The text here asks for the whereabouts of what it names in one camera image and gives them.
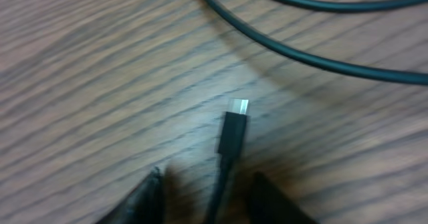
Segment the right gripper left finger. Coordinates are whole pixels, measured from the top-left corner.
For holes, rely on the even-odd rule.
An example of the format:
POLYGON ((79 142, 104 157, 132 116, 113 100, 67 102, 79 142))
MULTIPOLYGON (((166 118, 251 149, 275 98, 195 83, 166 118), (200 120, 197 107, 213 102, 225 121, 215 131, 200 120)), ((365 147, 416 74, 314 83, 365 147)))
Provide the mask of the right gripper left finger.
POLYGON ((163 224, 164 176, 154 167, 135 188, 96 224, 163 224))

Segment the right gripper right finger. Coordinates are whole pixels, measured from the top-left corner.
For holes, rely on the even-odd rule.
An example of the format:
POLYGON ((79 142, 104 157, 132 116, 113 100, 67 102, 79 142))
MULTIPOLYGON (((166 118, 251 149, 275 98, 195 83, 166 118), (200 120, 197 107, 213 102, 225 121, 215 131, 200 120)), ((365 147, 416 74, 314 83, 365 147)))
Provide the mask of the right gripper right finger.
POLYGON ((263 173, 255 173, 245 200, 251 224, 318 224, 263 173))

